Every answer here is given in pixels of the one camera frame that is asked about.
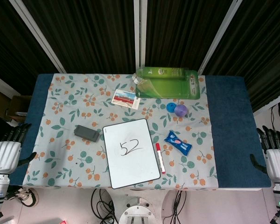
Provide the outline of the right silver-black robot hand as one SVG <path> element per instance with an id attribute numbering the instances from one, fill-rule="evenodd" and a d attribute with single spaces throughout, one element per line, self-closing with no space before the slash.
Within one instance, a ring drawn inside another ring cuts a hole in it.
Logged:
<path id="1" fill-rule="evenodd" d="M 274 183 L 280 183 L 280 131 L 262 126 L 257 128 L 261 147 L 264 153 L 266 166 L 260 165 L 253 154 L 250 154 L 252 165 L 267 174 Z"/>

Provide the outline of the left silver-black robot hand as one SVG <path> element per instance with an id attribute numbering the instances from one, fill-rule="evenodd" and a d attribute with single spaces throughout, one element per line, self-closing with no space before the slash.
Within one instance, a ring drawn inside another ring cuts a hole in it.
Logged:
<path id="1" fill-rule="evenodd" d="M 36 152 L 25 159 L 20 160 L 21 147 L 24 142 L 26 132 L 31 124 L 25 123 L 5 132 L 0 140 L 0 175 L 9 175 L 13 173 L 17 167 L 32 161 Z"/>

